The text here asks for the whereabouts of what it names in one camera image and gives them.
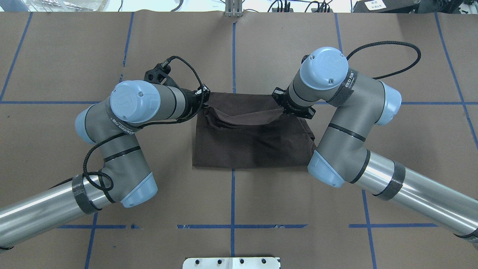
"folded cloth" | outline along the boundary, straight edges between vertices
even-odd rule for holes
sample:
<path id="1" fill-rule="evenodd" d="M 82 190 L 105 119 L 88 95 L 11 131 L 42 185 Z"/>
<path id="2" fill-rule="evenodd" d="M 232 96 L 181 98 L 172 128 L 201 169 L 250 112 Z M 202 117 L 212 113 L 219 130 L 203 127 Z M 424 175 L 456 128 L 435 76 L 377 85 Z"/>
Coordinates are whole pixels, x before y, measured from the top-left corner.
<path id="1" fill-rule="evenodd" d="M 193 166 L 306 166 L 314 139 L 307 122 L 284 114 L 271 95 L 212 92 L 197 115 Z"/>

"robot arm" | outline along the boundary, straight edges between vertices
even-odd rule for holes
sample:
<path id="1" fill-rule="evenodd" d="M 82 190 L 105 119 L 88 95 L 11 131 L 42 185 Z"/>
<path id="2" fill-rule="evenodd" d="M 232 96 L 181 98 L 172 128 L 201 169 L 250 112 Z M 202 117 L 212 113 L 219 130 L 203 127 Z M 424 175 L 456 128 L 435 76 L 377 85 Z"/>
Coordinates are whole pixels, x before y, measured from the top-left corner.
<path id="1" fill-rule="evenodd" d="M 363 147 L 373 125 L 397 114 L 400 93 L 348 67 L 335 48 L 304 57 L 286 90 L 272 96 L 285 113 L 312 118 L 322 99 L 337 107 L 314 155 L 309 172 L 333 187 L 344 182 L 415 210 L 471 243 L 478 243 L 478 201 Z"/>
<path id="2" fill-rule="evenodd" d="M 156 121 L 190 119 L 210 93 L 204 84 L 197 91 L 177 86 L 167 75 L 169 61 L 146 72 L 145 80 L 151 83 L 123 81 L 106 100 L 77 116 L 78 135 L 87 143 L 101 145 L 103 169 L 76 175 L 71 182 L 0 209 L 0 253 L 111 203 L 132 207 L 156 194 L 156 182 L 135 132 Z M 112 181 L 104 180 L 105 175 Z"/>

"white label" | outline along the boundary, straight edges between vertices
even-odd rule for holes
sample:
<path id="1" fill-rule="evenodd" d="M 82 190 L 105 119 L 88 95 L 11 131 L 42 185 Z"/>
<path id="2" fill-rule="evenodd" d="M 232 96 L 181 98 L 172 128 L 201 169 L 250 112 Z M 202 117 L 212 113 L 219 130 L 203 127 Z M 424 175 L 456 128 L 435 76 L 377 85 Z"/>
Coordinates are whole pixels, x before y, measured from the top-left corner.
<path id="1" fill-rule="evenodd" d="M 365 2 L 365 5 L 369 10 L 381 10 L 387 8 L 382 0 L 373 0 Z"/>

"light blue cap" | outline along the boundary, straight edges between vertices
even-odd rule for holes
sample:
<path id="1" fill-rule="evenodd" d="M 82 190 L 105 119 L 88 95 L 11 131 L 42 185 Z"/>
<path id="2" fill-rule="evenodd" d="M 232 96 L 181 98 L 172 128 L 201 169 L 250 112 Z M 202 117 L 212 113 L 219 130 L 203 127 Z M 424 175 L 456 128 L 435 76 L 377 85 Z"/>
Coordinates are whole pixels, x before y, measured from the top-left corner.
<path id="1" fill-rule="evenodd" d="M 315 150 L 307 166 L 309 173 L 316 179 L 335 188 L 340 188 L 345 180 L 333 169 L 330 164 Z"/>
<path id="2" fill-rule="evenodd" d="M 87 128 L 85 126 L 85 124 L 86 124 L 85 120 L 87 118 L 87 113 L 92 106 L 94 106 L 94 105 L 90 105 L 90 107 L 83 110 L 83 112 L 81 112 L 78 116 L 76 116 L 75 130 L 76 130 L 76 133 L 81 137 L 81 139 L 83 139 L 83 141 L 85 141 L 88 144 L 94 145 L 96 143 L 93 140 L 91 140 L 91 138 L 89 138 L 88 133 L 87 133 Z"/>
<path id="3" fill-rule="evenodd" d="M 156 115 L 161 97 L 156 87 L 149 82 L 126 80 L 116 85 L 109 102 L 111 110 L 120 120 L 142 123 Z"/>
<path id="4" fill-rule="evenodd" d="M 124 207 L 129 208 L 151 199 L 158 192 L 158 186 L 154 181 L 152 173 L 149 173 L 128 195 L 126 195 L 121 203 Z"/>
<path id="5" fill-rule="evenodd" d="M 299 74 L 308 87 L 329 90 L 340 85 L 345 80 L 347 72 L 347 58 L 338 49 L 321 47 L 302 63 Z"/>
<path id="6" fill-rule="evenodd" d="M 393 117 L 398 113 L 402 105 L 402 95 L 396 89 L 383 83 L 385 88 L 385 103 L 383 105 L 382 115 L 375 123 L 376 125 L 385 125 L 393 120 Z"/>

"dark brown cloth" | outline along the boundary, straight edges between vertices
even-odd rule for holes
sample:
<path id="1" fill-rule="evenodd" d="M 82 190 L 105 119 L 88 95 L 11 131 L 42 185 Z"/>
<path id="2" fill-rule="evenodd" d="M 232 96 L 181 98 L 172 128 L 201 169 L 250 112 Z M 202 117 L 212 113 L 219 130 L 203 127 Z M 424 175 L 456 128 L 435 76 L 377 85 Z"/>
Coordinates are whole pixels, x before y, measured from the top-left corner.
<path id="1" fill-rule="evenodd" d="M 315 149 L 304 119 L 283 114 L 271 95 L 212 92 L 197 116 L 193 166 L 306 166 Z"/>

